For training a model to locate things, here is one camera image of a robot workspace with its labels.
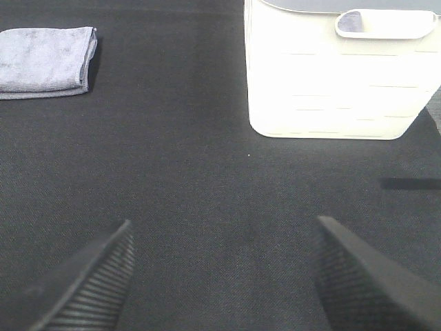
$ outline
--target folded cloth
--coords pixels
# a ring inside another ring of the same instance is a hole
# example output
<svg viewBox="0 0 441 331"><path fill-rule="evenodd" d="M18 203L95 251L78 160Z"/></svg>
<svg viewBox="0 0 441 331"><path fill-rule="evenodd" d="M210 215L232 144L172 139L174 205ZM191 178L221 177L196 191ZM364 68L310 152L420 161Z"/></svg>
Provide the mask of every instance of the folded cloth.
<svg viewBox="0 0 441 331"><path fill-rule="evenodd" d="M92 27L0 32L0 99L86 93L95 32Z"/></svg>

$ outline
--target white bin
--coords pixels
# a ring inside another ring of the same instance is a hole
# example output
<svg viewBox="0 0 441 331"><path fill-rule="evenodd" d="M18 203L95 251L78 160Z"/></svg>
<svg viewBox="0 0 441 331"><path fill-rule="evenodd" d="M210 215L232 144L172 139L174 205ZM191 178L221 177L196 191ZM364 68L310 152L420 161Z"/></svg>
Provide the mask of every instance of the white bin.
<svg viewBox="0 0 441 331"><path fill-rule="evenodd" d="M252 127L269 137L400 137L441 86L435 12L440 0L245 0Z"/></svg>

